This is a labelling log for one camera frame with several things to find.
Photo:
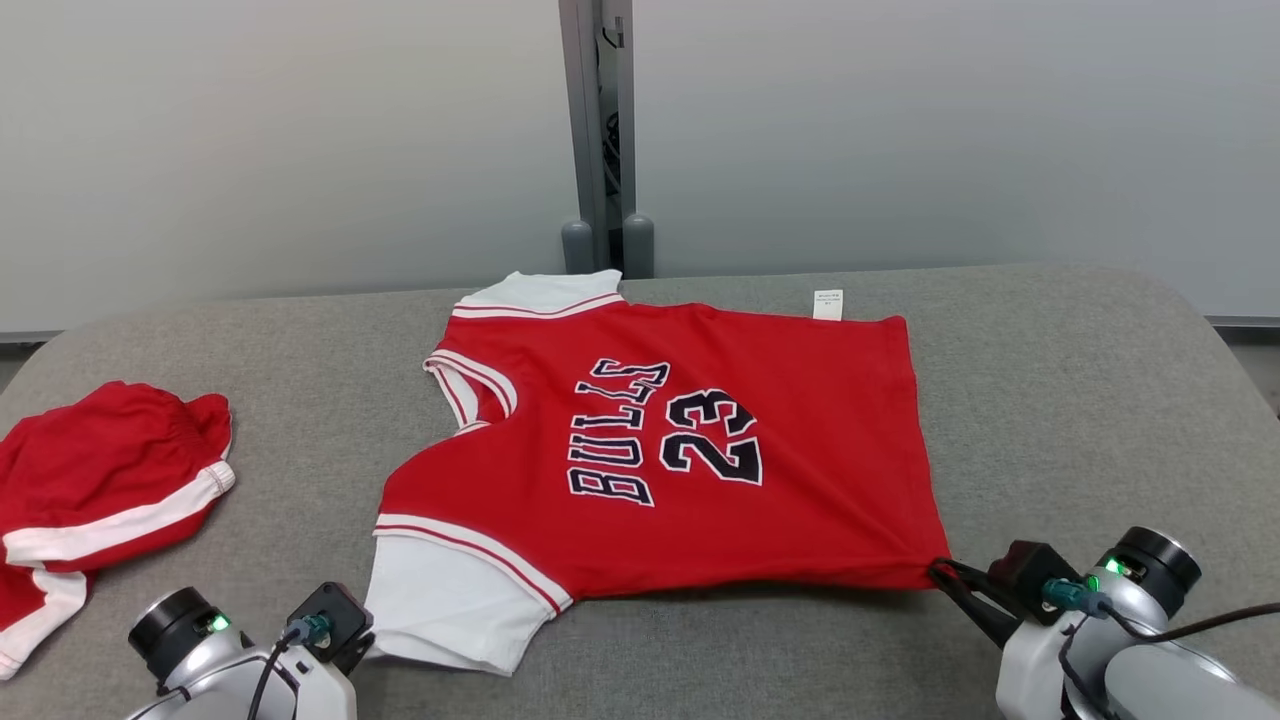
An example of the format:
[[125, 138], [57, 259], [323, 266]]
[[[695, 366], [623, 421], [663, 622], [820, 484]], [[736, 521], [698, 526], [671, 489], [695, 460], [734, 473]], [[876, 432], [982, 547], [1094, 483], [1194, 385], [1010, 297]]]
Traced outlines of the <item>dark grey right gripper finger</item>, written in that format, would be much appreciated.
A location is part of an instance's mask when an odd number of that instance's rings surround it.
[[946, 593], [989, 593], [993, 589], [986, 571], [954, 559], [934, 559], [928, 566], [928, 577], [938, 589]]
[[996, 646], [1005, 646], [1021, 625], [1021, 619], [1009, 611], [995, 587], [989, 593], [941, 592]]

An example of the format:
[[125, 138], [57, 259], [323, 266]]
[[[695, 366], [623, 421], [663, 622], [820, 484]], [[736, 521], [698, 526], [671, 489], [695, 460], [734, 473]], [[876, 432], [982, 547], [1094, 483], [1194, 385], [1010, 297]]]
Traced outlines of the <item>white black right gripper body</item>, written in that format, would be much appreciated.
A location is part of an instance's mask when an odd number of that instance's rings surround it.
[[1192, 553], [1147, 527], [1128, 529], [1076, 571], [1051, 544], [1015, 539], [997, 561], [1023, 621], [1005, 646], [997, 706], [1007, 719], [1115, 719], [1107, 666], [1169, 629], [1202, 577]]

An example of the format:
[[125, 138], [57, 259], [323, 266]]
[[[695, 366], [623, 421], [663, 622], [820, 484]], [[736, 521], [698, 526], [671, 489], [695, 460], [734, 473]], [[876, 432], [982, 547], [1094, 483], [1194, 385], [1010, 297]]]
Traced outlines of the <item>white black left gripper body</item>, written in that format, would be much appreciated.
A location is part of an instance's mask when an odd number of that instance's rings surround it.
[[338, 652], [358, 637], [358, 601], [317, 588], [278, 638], [257, 643], [195, 588], [154, 602], [128, 641], [157, 683], [134, 719], [355, 719], [351, 673]]

